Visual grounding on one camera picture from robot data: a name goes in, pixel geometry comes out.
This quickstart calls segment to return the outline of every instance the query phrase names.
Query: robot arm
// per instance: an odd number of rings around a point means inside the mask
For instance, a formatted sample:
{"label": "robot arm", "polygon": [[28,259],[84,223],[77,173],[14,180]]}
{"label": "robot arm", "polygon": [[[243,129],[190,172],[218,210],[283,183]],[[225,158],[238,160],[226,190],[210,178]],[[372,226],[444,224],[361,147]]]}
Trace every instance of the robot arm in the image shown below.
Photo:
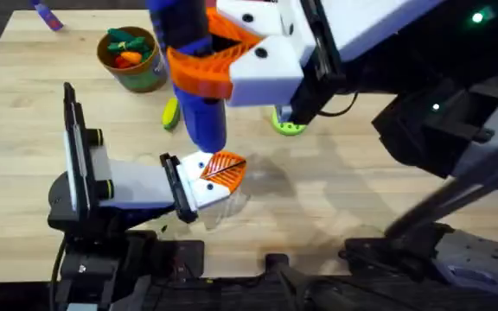
{"label": "robot arm", "polygon": [[[399,95],[373,125],[406,165],[461,175],[498,145],[497,1],[219,0],[206,12],[197,3],[148,0],[203,150],[226,143],[224,105],[273,105],[281,122],[309,124],[335,94],[351,92]],[[196,22],[171,17],[180,6]],[[188,34],[212,53],[177,43]],[[185,94],[212,104],[203,111]]]}

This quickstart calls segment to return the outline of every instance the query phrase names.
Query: table surface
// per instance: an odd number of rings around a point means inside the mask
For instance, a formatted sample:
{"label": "table surface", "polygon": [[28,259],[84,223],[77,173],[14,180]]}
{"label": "table surface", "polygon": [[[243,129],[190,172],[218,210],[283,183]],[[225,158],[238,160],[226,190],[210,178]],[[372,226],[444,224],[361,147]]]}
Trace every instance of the table surface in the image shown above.
{"label": "table surface", "polygon": [[[111,158],[158,165],[164,152],[196,151],[183,125],[160,125],[170,85],[127,92],[97,61],[111,27],[151,29],[142,10],[56,11],[67,25],[50,31],[34,11],[16,11],[0,41],[0,281],[48,280],[61,233],[47,225],[48,190],[65,169],[62,83],[77,90],[90,127],[105,132]],[[253,276],[269,252],[290,254],[308,273],[347,271],[336,259],[347,237],[379,235],[444,181],[398,164],[370,124],[393,96],[362,95],[345,117],[318,118],[301,136],[270,126],[270,107],[227,109],[227,149],[248,160],[235,200],[140,227],[163,238],[206,243],[205,276]],[[350,98],[337,97],[329,111]],[[498,239],[498,193],[445,219]]]}

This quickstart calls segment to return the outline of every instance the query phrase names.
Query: orange 3d printed part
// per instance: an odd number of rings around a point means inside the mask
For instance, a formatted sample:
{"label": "orange 3d printed part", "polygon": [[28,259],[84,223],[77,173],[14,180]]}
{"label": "orange 3d printed part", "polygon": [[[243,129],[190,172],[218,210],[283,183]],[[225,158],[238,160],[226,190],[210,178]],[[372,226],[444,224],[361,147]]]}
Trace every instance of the orange 3d printed part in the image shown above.
{"label": "orange 3d printed part", "polygon": [[176,86],[203,98],[230,98],[233,84],[229,67],[239,57],[257,45],[262,38],[238,27],[220,16],[216,8],[207,9],[208,28],[218,35],[239,44],[204,58],[182,54],[173,48],[167,51],[170,74]]}
{"label": "orange 3d printed part", "polygon": [[230,193],[239,187],[246,174],[246,159],[232,152],[221,151],[213,155],[201,178],[228,187]]}

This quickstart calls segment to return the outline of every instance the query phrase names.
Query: black cable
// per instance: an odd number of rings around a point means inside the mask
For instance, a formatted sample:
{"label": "black cable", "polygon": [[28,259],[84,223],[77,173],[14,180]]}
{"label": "black cable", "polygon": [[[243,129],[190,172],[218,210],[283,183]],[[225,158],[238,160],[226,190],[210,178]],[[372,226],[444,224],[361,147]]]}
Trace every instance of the black cable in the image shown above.
{"label": "black cable", "polygon": [[53,271],[51,272],[51,281],[49,282],[49,311],[56,310],[55,301],[55,285],[57,283],[57,275],[59,274],[59,267],[61,266],[62,255],[65,252],[65,245],[67,244],[67,236],[63,235],[61,245],[57,251],[57,257],[53,264]]}
{"label": "black cable", "polygon": [[355,92],[353,95],[353,100],[351,101],[351,105],[349,105],[347,108],[343,109],[342,111],[339,112],[326,112],[326,111],[319,111],[316,115],[320,117],[339,117],[351,110],[353,108],[354,103],[356,103],[356,99],[359,97],[359,93]]}

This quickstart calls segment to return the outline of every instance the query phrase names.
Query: black metal bracket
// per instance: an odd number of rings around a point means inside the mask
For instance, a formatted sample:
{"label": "black metal bracket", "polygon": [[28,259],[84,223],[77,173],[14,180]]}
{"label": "black metal bracket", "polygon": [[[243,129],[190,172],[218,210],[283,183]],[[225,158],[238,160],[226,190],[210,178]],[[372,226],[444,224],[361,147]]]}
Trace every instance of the black metal bracket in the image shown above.
{"label": "black metal bracket", "polygon": [[56,302],[97,304],[108,309],[130,295],[142,276],[181,280],[203,273],[201,241],[160,241],[153,231],[120,237],[70,238],[61,266]]}
{"label": "black metal bracket", "polygon": [[166,176],[169,180],[170,191],[174,197],[174,206],[178,218],[185,223],[192,223],[197,219],[197,213],[189,207],[188,198],[183,190],[182,181],[176,166],[180,165],[180,160],[176,156],[170,156],[168,153],[160,156]]}

